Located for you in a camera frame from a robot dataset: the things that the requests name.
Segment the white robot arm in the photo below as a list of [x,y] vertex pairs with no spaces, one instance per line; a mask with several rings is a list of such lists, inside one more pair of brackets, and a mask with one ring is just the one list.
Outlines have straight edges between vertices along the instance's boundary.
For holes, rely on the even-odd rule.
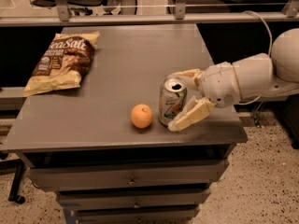
[[176,72],[202,97],[191,98],[168,124],[172,132],[184,130],[210,115],[214,108],[237,105],[261,97],[289,96],[299,92],[299,29],[277,37],[270,52],[234,63],[219,63],[202,71]]

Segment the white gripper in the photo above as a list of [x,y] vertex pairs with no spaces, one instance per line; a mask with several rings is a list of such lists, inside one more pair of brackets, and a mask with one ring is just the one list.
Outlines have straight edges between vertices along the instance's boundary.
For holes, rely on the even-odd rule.
[[180,77],[190,89],[201,92],[203,97],[192,97],[182,111],[168,123],[171,132],[179,132],[207,118],[214,106],[225,108],[236,105],[240,99],[240,89],[234,67],[227,62],[209,66],[206,71],[190,69],[172,73],[171,77]]

